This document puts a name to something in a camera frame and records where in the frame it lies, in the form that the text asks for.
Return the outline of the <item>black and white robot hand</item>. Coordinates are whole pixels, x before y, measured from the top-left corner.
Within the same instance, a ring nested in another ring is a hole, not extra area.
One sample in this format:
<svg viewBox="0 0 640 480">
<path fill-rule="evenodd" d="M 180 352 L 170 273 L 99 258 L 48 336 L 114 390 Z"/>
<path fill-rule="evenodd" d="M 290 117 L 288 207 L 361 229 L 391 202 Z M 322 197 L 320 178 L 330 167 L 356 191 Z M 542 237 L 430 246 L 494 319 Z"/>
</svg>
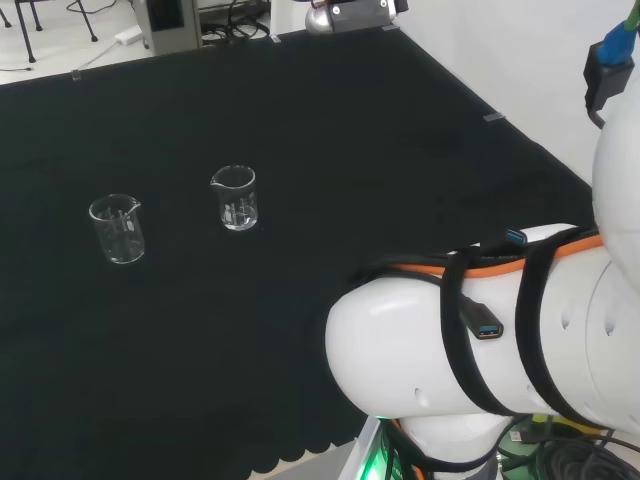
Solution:
<svg viewBox="0 0 640 480">
<path fill-rule="evenodd" d="M 408 10 L 407 0 L 310 1 L 305 28 L 314 34 L 384 28 Z"/>
</svg>

